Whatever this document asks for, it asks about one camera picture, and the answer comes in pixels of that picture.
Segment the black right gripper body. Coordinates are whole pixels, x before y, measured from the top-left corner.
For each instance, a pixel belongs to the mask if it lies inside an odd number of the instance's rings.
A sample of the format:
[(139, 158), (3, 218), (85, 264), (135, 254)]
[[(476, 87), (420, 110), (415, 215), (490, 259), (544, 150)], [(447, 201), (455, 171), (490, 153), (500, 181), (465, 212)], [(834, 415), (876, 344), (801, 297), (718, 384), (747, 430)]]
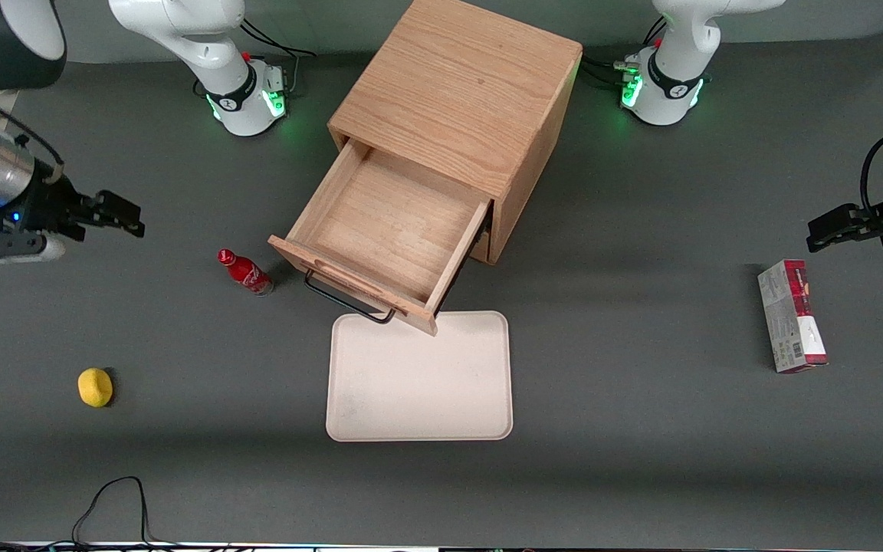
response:
[(66, 235), (66, 221), (93, 217), (96, 195), (79, 193), (66, 179), (35, 182), (0, 206), (0, 258), (60, 258), (66, 247), (56, 235)]

